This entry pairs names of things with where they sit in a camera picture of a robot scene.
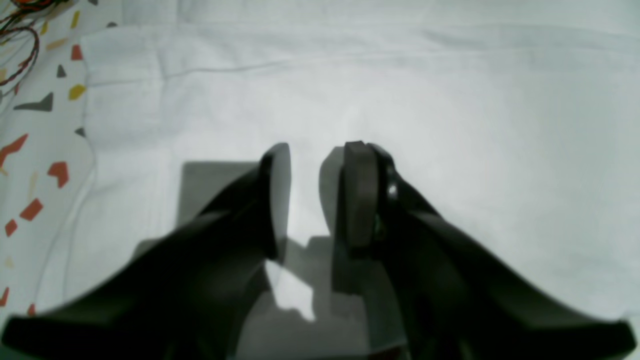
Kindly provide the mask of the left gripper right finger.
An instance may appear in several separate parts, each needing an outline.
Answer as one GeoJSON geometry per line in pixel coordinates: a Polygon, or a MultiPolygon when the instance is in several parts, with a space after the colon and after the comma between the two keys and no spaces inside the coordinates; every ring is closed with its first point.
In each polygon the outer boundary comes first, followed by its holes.
{"type": "Polygon", "coordinates": [[[447,221],[381,146],[347,142],[339,181],[338,250],[381,267],[410,360],[623,360],[637,349],[628,321],[561,303],[447,221]]]}

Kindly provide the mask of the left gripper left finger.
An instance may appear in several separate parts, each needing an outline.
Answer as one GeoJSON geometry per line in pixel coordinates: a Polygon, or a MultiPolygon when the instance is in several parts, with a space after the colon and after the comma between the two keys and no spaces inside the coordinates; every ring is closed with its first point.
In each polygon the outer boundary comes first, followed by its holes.
{"type": "Polygon", "coordinates": [[[184,224],[77,300],[13,316],[2,343],[39,360],[233,360],[265,265],[282,262],[290,146],[278,143],[184,224]]]}

